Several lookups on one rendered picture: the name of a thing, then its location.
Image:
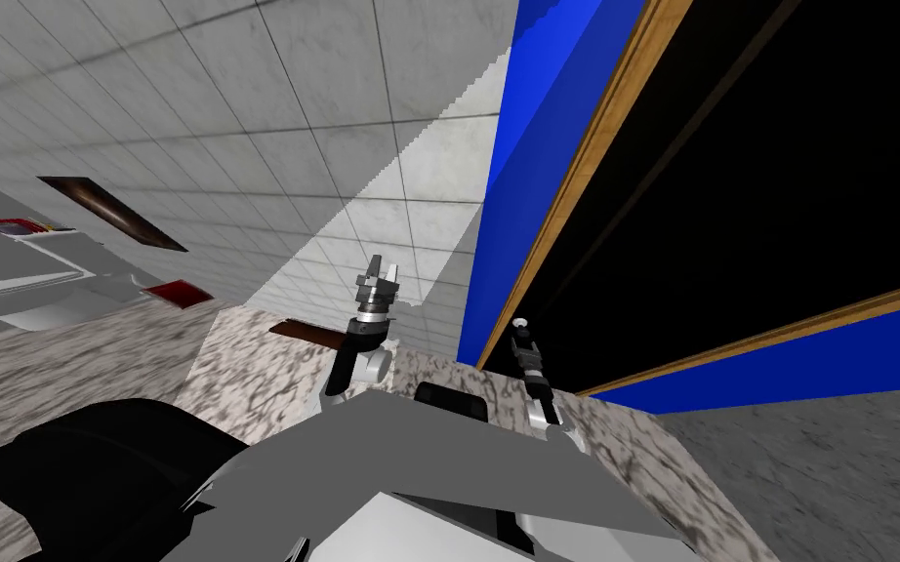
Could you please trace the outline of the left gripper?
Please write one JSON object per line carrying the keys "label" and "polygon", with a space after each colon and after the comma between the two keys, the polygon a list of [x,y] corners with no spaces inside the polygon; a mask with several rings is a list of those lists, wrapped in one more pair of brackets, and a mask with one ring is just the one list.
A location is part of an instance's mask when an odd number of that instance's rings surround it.
{"label": "left gripper", "polygon": [[382,256],[373,255],[368,264],[368,275],[356,277],[358,311],[389,311],[399,291],[398,265],[392,263],[383,278]]}

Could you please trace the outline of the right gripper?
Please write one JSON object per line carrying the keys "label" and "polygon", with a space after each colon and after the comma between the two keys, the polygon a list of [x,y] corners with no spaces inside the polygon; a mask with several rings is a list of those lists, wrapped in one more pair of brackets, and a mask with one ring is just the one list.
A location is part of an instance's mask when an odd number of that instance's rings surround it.
{"label": "right gripper", "polygon": [[540,377],[543,374],[543,357],[527,326],[511,326],[511,354],[524,376]]}

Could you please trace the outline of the brown flat board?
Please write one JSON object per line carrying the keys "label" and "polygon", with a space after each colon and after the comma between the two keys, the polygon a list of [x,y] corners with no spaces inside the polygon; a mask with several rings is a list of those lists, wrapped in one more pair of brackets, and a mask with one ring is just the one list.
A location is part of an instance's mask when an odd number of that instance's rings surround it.
{"label": "brown flat board", "polygon": [[341,349],[344,340],[347,339],[347,332],[340,332],[293,318],[279,322],[268,330],[279,336],[307,341],[336,350]]}

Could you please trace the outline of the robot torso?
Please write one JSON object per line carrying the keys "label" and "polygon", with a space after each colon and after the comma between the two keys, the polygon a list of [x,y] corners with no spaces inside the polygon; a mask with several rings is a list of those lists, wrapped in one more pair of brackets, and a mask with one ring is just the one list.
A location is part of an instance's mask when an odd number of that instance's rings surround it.
{"label": "robot torso", "polygon": [[370,390],[248,447],[162,562],[702,562],[561,429]]}

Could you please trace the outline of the red flat square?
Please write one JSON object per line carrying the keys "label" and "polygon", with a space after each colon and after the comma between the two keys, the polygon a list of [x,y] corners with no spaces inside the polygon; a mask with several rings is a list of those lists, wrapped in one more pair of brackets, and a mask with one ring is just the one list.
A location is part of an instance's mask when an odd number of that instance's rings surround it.
{"label": "red flat square", "polygon": [[162,285],[146,287],[141,291],[152,298],[165,302],[177,309],[189,309],[214,297],[206,291],[186,282],[176,280]]}

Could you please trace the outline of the dark brown rectangular panel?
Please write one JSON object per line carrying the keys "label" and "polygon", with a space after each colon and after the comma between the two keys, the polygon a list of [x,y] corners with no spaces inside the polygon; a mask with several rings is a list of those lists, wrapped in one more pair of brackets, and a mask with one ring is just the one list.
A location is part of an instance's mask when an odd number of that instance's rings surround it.
{"label": "dark brown rectangular panel", "polygon": [[89,178],[38,176],[38,179],[142,245],[188,252],[181,243]]}

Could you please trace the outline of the grey shelf unit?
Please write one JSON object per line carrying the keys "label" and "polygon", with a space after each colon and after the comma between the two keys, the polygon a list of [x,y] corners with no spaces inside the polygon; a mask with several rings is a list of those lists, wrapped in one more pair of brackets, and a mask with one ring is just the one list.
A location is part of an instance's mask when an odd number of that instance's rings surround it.
{"label": "grey shelf unit", "polygon": [[[33,212],[0,192],[0,219]],[[160,279],[80,232],[22,238],[0,231],[0,332],[76,325],[147,301]]]}

